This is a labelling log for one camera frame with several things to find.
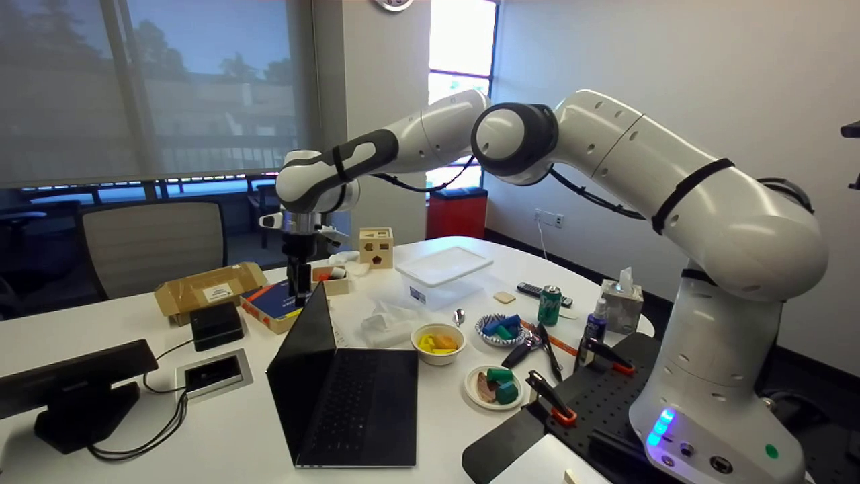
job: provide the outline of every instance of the window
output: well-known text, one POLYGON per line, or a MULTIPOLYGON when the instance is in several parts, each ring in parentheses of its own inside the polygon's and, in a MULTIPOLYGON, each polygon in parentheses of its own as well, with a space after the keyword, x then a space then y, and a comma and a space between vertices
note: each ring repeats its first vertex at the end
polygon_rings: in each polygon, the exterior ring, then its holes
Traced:
MULTIPOLYGON (((495 0, 431 3, 431 101, 453 92, 479 89, 490 96, 495 51, 495 0)), ((426 171, 426 184, 451 179, 460 167, 426 171)), ((482 184, 482 167, 468 167, 451 189, 482 184)))
POLYGON ((291 0, 0 0, 0 184, 265 171, 306 146, 291 0))

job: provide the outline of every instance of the desk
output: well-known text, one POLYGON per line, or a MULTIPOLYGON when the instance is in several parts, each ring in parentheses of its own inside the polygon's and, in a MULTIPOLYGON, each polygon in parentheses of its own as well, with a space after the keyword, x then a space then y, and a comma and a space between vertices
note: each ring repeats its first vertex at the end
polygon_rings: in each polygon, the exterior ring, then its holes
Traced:
MULTIPOLYGON (((457 301, 457 305, 465 310, 465 351, 457 357, 453 365, 447 369, 431 369, 420 362, 420 460, 414 467, 293 467, 265 381, 265 369, 275 351, 279 349, 283 336, 275 336, 260 323, 246 319, 246 336, 241 342, 222 343, 209 351, 193 351, 193 347, 182 347, 162 361, 162 369, 151 377, 151 385, 167 386, 175 385, 175 369, 182 369, 193 361, 207 361, 218 351, 244 347, 253 385, 191 400, 186 425, 151 453, 123 465, 103 465, 88 451, 57 453, 48 443, 33 436, 33 422, 38 410, 30 410, 10 420, 0 420, 0 449, 5 447, 5 451, 0 453, 0 482, 468 482, 460 465, 463 449, 511 416, 498 410, 479 410, 460 393, 460 385, 471 369, 482 362, 500 362, 506 357, 502 349, 487 347, 479 339, 475 323, 482 314, 490 312, 518 312, 527 319, 538 314, 534 297, 517 297, 514 303, 500 303, 492 297, 492 292, 517 292, 514 287, 522 279, 538 285, 560 285, 566 295, 573 295, 573 310, 562 310, 557 331, 557 336, 562 336, 562 331, 580 332, 586 314, 594 310, 598 297, 598 287, 551 261, 468 237, 443 237, 401 245, 396 246, 396 258, 420 258, 443 246, 468 246, 492 258, 492 267, 479 273, 483 287, 457 301)), ((268 279, 283 279, 283 273, 283 269, 268 272, 268 279)), ((373 312, 377 301, 414 310, 420 314, 414 326, 420 326, 421 319, 451 316, 451 310, 431 312, 414 303, 409 297, 401 272, 377 269, 365 277, 355 277, 355 289, 350 295, 330 295, 339 343, 362 347, 362 342, 355 336, 355 326, 373 312)), ((641 316, 639 331, 652 332, 652 326, 641 316)), ((171 343, 187 342, 191 327, 170 327, 151 292, 7 319, 0 323, 0 377, 132 339, 147 339, 154 351, 159 354, 171 343)), ((564 351, 557 354, 562 365, 569 370, 573 357, 566 357, 564 351)), ((522 365, 517 365, 517 374, 523 377, 529 369, 538 369, 549 377, 546 354, 531 351, 522 365)), ((171 398, 155 398, 143 393, 140 402, 130 410, 120 428, 99 447, 130 449, 147 441, 170 420, 171 402, 171 398)))

